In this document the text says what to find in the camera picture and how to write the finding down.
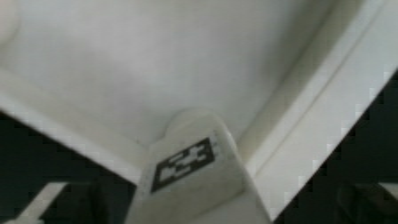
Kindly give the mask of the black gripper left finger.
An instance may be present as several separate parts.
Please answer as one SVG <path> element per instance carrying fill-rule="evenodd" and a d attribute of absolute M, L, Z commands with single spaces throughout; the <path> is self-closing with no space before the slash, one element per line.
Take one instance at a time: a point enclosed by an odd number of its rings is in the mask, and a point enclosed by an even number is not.
<path fill-rule="evenodd" d="M 125 224 L 132 184 L 50 182 L 11 224 Z"/>

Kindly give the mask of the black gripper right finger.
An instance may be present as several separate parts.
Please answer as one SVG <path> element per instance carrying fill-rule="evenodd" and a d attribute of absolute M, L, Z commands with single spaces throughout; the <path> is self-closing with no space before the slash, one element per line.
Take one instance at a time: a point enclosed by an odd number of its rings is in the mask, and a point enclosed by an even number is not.
<path fill-rule="evenodd" d="M 398 185 L 345 183 L 340 186 L 333 224 L 398 224 Z"/>

